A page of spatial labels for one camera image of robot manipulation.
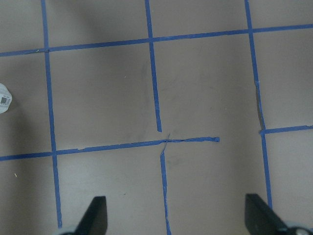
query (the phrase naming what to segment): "concrete floor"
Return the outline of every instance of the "concrete floor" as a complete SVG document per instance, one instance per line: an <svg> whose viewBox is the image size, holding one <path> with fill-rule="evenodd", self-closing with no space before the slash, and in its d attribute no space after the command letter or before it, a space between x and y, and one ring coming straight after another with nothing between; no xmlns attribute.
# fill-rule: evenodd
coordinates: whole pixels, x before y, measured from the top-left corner
<svg viewBox="0 0 313 235"><path fill-rule="evenodd" d="M312 228L312 10L1 1L0 83L13 101L0 114L0 234L77 225L105 195L108 235L243 235L249 192ZM170 141L163 162L169 134L200 139Z"/></svg>

